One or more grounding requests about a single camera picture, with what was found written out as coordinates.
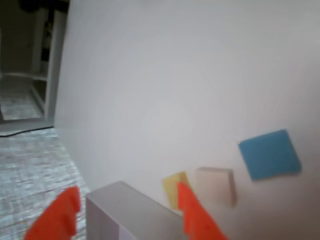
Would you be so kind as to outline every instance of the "yellow block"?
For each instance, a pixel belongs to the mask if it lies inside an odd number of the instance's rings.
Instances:
[[[190,188],[187,174],[184,171],[163,179],[164,190],[169,198],[171,208],[173,209],[178,209],[178,182],[183,182]]]

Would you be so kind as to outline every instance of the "blue square block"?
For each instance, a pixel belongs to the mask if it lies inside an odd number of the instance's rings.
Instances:
[[[286,130],[245,140],[239,147],[252,180],[296,174],[302,170]]]

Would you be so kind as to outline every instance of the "gray block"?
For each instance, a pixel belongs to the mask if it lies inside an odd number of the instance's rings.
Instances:
[[[186,240],[183,221],[124,182],[86,197],[88,240]]]

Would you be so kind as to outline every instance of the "small block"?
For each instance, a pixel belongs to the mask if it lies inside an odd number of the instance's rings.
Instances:
[[[182,182],[190,188],[189,180],[185,172],[180,172],[163,179],[164,190],[173,209],[178,209],[178,182]]]
[[[232,170],[202,167],[196,170],[195,192],[200,201],[226,206],[236,204],[236,190]]]
[[[245,140],[239,144],[239,148],[252,180],[297,174],[302,170],[286,130]]]

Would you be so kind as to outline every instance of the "floor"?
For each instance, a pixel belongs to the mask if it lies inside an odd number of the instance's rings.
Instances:
[[[20,240],[65,188],[77,185],[82,210],[76,240],[86,239],[85,195],[89,192],[54,129],[0,138],[0,239]]]
[[[36,119],[42,115],[30,97],[32,81],[4,77],[0,85],[1,111],[4,120]]]

